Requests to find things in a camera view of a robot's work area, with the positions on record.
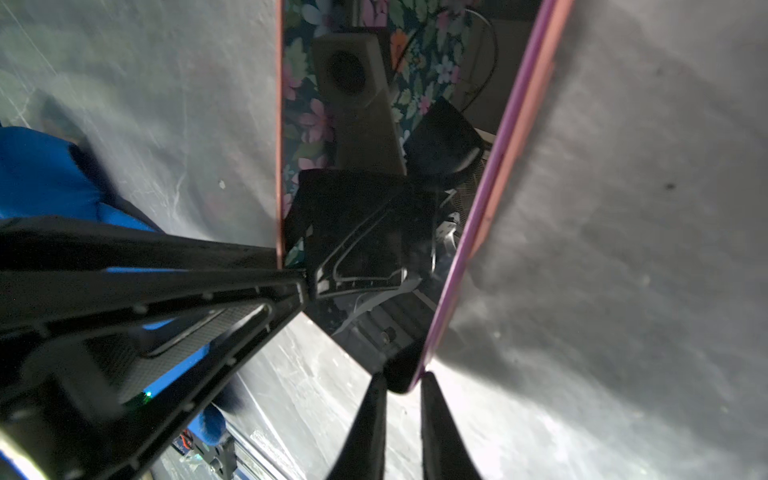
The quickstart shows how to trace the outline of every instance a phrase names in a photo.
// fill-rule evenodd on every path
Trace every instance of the mesh grille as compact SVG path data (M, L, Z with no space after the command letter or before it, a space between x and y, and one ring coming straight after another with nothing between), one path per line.
M90 339L87 344L107 381L118 391L119 401L126 402L179 362L226 332L253 312L256 306L258 303L226 309L179 343L152 358L140 356L132 339L125 334Z
M477 194L478 187L480 186L480 180L482 179L483 172L485 172L485 165L488 163L488 155L491 152L491 145L486 142L485 151L483 152L482 159L475 165L475 171L469 176L469 179L456 187L456 195L451 199L451 205L456 209L459 216L458 229L464 230L464 226L467 223L467 217L469 211L472 209L472 203L475 201L475 195Z

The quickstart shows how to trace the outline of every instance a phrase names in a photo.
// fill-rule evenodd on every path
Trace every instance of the smartphone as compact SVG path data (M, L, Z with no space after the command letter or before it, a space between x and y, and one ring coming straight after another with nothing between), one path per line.
M377 51L388 64L384 70L391 76L386 94L370 95L379 102L376 119L372 121L381 124L381 113L387 108L392 119L382 123L383 127L377 130L381 134L366 138L366 129L359 126L366 121L366 111L374 109L368 104L367 110L359 109L353 114L336 112L337 118L363 118L355 125L354 134L350 127L341 126L341 120L335 125L331 110L337 105L328 102L330 95L320 94L327 92L322 88L325 73L313 70L313 53L317 58L323 54L313 52L307 45L313 44L315 35L322 37L332 31L327 25L330 21L311 24L312 32L302 31L300 22L295 31L283 29L283 54L279 59L283 90L277 154L278 261L280 267L308 268L310 284L315 275L319 279L321 273L328 273L328 259L336 262L334 276L340 283L346 281L346 290L329 291L321 283L316 283L313 290L310 285L314 300L306 314L369 372L384 369L392 391L407 392L419 381L434 355L455 308L467 262L488 235L511 169L525 146L545 95L554 53L573 0L529 2L528 12L520 12L519 6L515 7L517 11L504 7L492 11L481 5L475 9L487 12L490 18L464 16L460 9L440 8L437 2L425 3L420 9L416 2L412 12L401 6L395 15L380 12L371 0L363 0L362 6L358 3L351 9L342 4L324 8L331 17L346 17L351 24L347 32L369 32L372 37L365 46L368 51L376 50L376 44L379 46ZM288 3L283 22L294 25L291 5ZM311 15L305 15L309 20L314 18L311 8L304 6L302 11L310 12ZM478 18L483 18L483 22L489 20L488 28L480 28L479 23L473 27ZM351 38L347 35L340 35L339 40ZM490 81L473 82L473 77L484 78L488 73L483 58L488 64L489 50L483 45L490 45L493 39L489 35L496 37L503 53L496 55L498 61L486 65L495 69ZM475 53L469 55L472 48ZM368 72L369 68L364 66L363 70ZM345 82L349 82L350 72L354 69L345 70ZM479 85L488 89L473 91ZM465 108L468 99L475 103L473 108ZM333 161L350 145L359 148L355 156L358 162L366 159L360 154L366 148L379 153L391 151L393 138L399 138L401 144L407 142L409 135L417 131L417 121L426 118L429 110L437 108L435 105L444 103L443 100L452 102L457 111L463 110L465 119L482 130L485 140L482 159L472 164L460 184L447 190L414 192L414 187L403 180L407 177L390 178L387 183L389 180L375 174L366 177L341 171L340 165L350 162ZM377 141L388 143L381 148L370 146ZM408 170L407 159L404 165ZM305 171L318 169L334 171ZM326 186L321 191L317 185L323 182ZM387 188L398 193L387 197ZM301 212L297 208L292 211L294 202L302 206ZM367 203L377 202L388 205L387 212L392 213L377 210L378 216L370 217L375 220L347 227L350 232L356 231L349 235L356 234L363 240L345 237L347 230L340 230L339 219L352 218ZM320 233L313 227L320 223L333 223L334 227ZM333 238L348 248L344 254L341 250L324 253L326 260L321 266L312 264L319 251L318 237ZM429 242L422 241L421 247L417 247L416 238L428 238ZM413 261L419 268L404 266L408 262L412 265ZM391 265L402 268L392 271ZM349 288L355 282L356 288Z

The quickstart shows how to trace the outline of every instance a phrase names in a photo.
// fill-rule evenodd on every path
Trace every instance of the floral pattern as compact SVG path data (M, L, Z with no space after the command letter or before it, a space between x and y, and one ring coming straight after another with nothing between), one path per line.
M396 73L392 117L402 144L439 97L450 98L469 39L472 0L361 0L365 26L387 27L392 67L426 22ZM334 0L286 0L283 24L283 215L299 190L299 172L324 168L335 153L333 113L317 92L310 57L312 39L343 27Z

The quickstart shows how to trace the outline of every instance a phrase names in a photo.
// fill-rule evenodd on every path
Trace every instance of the green leaf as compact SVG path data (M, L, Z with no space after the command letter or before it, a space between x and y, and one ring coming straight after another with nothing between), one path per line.
M437 28L435 27L435 21L430 20L427 26L424 28L424 49L426 50L429 47L429 44L432 43L432 40L435 39L435 32L437 31Z
M448 32L446 30L437 31L437 51L442 52L442 46L445 45L445 37L447 36Z
M416 0L415 12L416 12L416 17L419 19L419 22L424 22L427 19L427 13L429 12L427 8L427 1Z
M467 45L469 45L469 33L470 33L469 28L465 28L464 30L462 30L462 45L464 45L465 48Z
M443 97L445 100L448 100L448 101L450 101L450 100L451 100L451 96L453 96L453 85L449 85L449 86L448 86L448 87L446 87L446 88L445 88L445 90L442 92L442 97Z
M422 76L421 74L417 74L416 81L413 82L413 97L416 101L419 101L423 94L424 84L422 83Z
M402 20L402 3L400 3L400 0L391 0L389 2L389 17L392 19L392 23L396 26L400 28L406 26L405 22Z
M288 28L296 28L299 25L301 25L301 14L299 12L294 12L293 10L286 12L285 26Z
M287 124L283 126L283 138L298 140L301 138L301 133L299 133L299 129L296 128L296 125Z
M402 112L399 108L392 107L392 119L396 124L402 120Z
M438 60L435 56L435 52L432 52L432 60L429 62L429 71L427 72L427 81L431 81L437 78L437 64Z
M427 89L424 92L424 96L429 99L429 101L432 101L435 99L435 82L430 82L429 85L427 85Z
M400 94L400 99L397 101L397 103L399 103L401 105L407 105L407 104L411 103L411 91L410 91L410 89L406 88L405 90L402 91L402 93Z
M414 28L408 33L408 41L411 41L411 38L413 38L413 35L416 34L416 29ZM411 45L408 47L408 50L406 51L406 55L418 55L419 51L421 50L421 46L419 45L419 39L415 39Z
M448 26L448 33L451 35L460 35L464 30L465 23L463 17L456 17Z
M301 37L298 37L285 51L285 60L290 64L293 80L306 78L306 53Z
M299 145L299 148L296 149L296 152L293 154L293 160L297 161L300 158L314 158L323 151L323 148L325 148L326 142L324 141L316 141L311 144L301 144Z
M400 72L402 75L402 79L406 81L406 84L411 81L411 65L406 64L405 67L402 68L402 71Z
M411 103L408 104L408 110L406 111L406 120L410 120L413 118L413 115L416 114L416 99L414 98L411 100Z
M462 51L462 44L460 42L456 42L453 45L453 64L454 65L460 65L462 63L462 55L464 55L464 52Z

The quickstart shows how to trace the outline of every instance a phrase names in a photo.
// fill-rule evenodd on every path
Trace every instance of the orange flower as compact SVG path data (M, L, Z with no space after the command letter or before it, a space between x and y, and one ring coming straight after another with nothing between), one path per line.
M402 50L406 47L406 44L408 43L408 35L398 28L395 30L395 33L392 34L392 37L389 38L389 53L392 56L392 68L394 68L397 64L397 59L400 58L400 55L402 55ZM405 59L400 63L400 68L398 68L398 71L402 71L402 68L406 65Z

